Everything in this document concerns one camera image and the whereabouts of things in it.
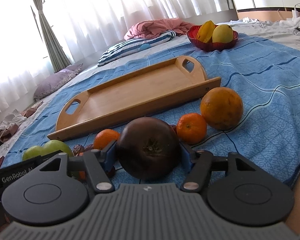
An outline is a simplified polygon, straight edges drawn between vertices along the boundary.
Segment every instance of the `orange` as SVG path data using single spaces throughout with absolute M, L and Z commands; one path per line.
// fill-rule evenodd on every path
M 230 130 L 242 117 L 243 103 L 234 90 L 217 87 L 202 98 L 200 110 L 208 125 L 217 130 Z
M 94 138 L 93 148 L 102 150 L 112 140 L 118 140 L 119 136 L 120 136 L 120 133 L 116 132 L 115 130 L 111 130 L 111 129 L 102 130 Z
M 203 140 L 207 133 L 207 123 L 197 113 L 185 114 L 177 123 L 178 137 L 188 144 L 196 144 Z
M 79 179 L 85 180 L 86 179 L 86 172 L 85 171 L 79 171 Z

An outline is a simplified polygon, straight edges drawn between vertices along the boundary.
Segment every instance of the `blue towel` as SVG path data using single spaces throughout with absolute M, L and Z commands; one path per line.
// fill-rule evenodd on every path
M 43 145 L 47 134 L 55 130 L 58 114 L 64 104 L 81 91 L 131 71 L 181 55 L 196 58 L 212 78 L 221 76 L 222 86 L 234 89 L 242 98 L 243 117 L 236 129 L 220 132 L 208 127 L 204 141 L 194 149 L 205 149 L 214 155 L 226 156 L 230 151 L 244 155 L 265 171 L 291 186 L 300 172 L 300 51 L 260 37 L 239 34 L 233 49 L 205 53 L 190 43 L 133 60 L 115 69 L 96 73 L 61 91 L 37 119 L 22 133 L 7 154 L 2 167 L 20 162 L 23 152 L 32 145 Z M 154 117 L 176 124 L 186 113 L 200 113 L 200 99 L 169 109 Z M 118 132 L 123 126 L 116 127 Z M 88 145 L 95 134 L 67 141 Z M 112 179 L 120 183 L 149 183 L 133 178 L 116 164 Z M 181 184 L 186 174 L 181 166 L 167 177 L 152 182 Z M 222 176 L 214 173 L 212 180 Z

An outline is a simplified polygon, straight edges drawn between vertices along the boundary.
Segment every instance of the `pink blanket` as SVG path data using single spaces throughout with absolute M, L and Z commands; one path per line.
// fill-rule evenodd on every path
M 144 21 L 132 26 L 124 36 L 124 39 L 129 40 L 137 37 L 153 39 L 160 36 L 161 33 L 169 30 L 183 35 L 186 34 L 192 26 L 192 23 L 184 22 L 179 18 Z

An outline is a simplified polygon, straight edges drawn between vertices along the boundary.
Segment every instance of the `blue and white striped pillow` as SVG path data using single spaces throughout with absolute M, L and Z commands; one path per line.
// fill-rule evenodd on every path
M 98 61 L 98 66 L 103 66 L 121 57 L 136 53 L 140 51 L 140 47 L 143 44 L 149 44 L 151 47 L 154 47 L 167 41 L 171 41 L 176 35 L 177 34 L 174 31 L 166 31 L 159 37 L 150 40 L 143 38 L 133 38 L 127 41 L 120 42 L 110 47 L 102 54 L 101 58 Z

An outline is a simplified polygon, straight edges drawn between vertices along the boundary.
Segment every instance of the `wooden tray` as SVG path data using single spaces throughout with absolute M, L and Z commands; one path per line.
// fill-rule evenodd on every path
M 188 61 L 194 64 L 189 72 Z M 221 78 L 208 79 L 199 61 L 181 56 L 95 86 L 73 97 L 61 110 L 49 139 L 68 140 L 118 125 L 159 110 L 203 97 L 219 87 Z M 79 105 L 72 114 L 72 103 Z

